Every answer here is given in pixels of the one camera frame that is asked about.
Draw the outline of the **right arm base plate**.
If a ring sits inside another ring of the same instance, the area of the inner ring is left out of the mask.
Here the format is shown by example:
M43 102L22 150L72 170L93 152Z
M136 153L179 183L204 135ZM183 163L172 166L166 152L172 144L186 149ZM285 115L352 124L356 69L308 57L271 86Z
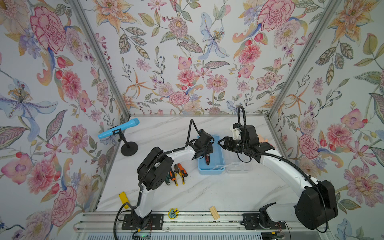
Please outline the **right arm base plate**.
M246 230L285 230L286 225L284 222L273 222L265 214L251 213L243 214L243 220L240 225L244 226Z

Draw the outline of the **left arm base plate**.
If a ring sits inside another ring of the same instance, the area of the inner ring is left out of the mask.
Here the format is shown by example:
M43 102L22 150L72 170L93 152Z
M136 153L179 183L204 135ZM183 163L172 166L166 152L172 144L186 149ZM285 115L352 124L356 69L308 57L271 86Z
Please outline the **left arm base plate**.
M135 213L126 214L122 223L122 230L162 230L164 224L163 214L149 214L140 218Z

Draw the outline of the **orange handled screwdriver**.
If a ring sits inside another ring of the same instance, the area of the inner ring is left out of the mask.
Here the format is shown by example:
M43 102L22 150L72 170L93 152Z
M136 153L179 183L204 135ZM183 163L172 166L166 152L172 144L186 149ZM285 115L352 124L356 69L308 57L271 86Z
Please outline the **orange handled screwdriver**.
M177 164L179 170L180 170L180 173L183 177L188 177L188 173L187 171L184 169L184 167L181 165L181 164Z

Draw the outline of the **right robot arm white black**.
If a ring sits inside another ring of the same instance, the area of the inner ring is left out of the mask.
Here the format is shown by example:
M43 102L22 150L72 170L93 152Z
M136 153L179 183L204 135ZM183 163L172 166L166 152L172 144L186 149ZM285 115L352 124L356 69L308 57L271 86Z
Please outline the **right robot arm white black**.
M268 142L261 142L252 125L234 124L233 135L219 140L219 146L270 169L298 196L297 203L270 203L259 209L258 223L268 229L278 222L298 222L309 230L327 226L338 216L335 188L327 180L319 181L285 159Z

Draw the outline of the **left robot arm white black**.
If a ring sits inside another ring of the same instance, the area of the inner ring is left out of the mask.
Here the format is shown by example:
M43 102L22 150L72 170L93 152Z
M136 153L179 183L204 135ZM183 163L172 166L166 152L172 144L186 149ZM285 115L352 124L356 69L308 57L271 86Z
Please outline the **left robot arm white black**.
M133 216L139 220L149 217L152 212L155 190L165 181L174 165L209 157L214 152L215 139L204 130L198 131L198 138L187 141L183 147L174 150L153 148L137 169L140 188L138 202Z

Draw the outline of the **green handled screwdriver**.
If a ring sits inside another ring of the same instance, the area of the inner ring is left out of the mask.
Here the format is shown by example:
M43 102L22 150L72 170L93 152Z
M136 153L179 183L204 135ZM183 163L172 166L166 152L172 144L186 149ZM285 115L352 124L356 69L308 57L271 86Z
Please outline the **green handled screwdriver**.
M166 176L165 183L167 184L167 186L171 184L169 176Z

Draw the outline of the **blue plastic tool box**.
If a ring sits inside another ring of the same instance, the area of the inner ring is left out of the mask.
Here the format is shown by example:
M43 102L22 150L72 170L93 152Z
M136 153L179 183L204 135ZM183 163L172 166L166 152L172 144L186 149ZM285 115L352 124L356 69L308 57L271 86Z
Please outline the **blue plastic tool box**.
M219 135L213 135L213 153L209 154L210 163L207 164L205 157L198 159L198 170L201 175L221 175L224 172L228 174L246 174L253 170L250 163L243 163L239 160L236 153L223 150L218 141L222 138Z

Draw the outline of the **yellow black pliers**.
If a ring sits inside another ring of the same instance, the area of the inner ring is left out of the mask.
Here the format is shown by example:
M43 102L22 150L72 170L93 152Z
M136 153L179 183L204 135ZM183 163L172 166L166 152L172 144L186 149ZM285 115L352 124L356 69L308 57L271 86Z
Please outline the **yellow black pliers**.
M174 165L174 168L175 168L176 176L180 176L181 177L182 184L184 185L185 184L185 179L184 179L183 174L181 173L180 164Z

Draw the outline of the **red handled wrench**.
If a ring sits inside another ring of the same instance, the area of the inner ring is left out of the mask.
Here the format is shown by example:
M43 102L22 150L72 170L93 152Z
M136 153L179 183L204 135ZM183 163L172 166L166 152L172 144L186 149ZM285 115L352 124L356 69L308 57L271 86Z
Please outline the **red handled wrench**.
M210 154L205 154L205 161L206 161L206 164L208 166L211 162Z

